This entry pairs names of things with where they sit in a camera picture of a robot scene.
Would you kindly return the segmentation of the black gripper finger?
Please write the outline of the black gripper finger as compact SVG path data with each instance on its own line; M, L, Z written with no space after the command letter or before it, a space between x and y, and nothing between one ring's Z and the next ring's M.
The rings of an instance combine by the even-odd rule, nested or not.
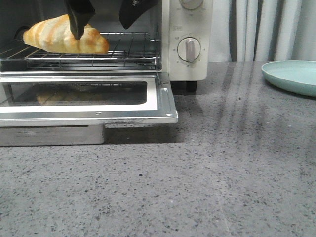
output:
M143 13L157 4L157 0L124 0L119 10L120 23L128 29Z
M70 20L70 30L76 40L84 34L84 28L95 15L95 9L90 0L65 0Z

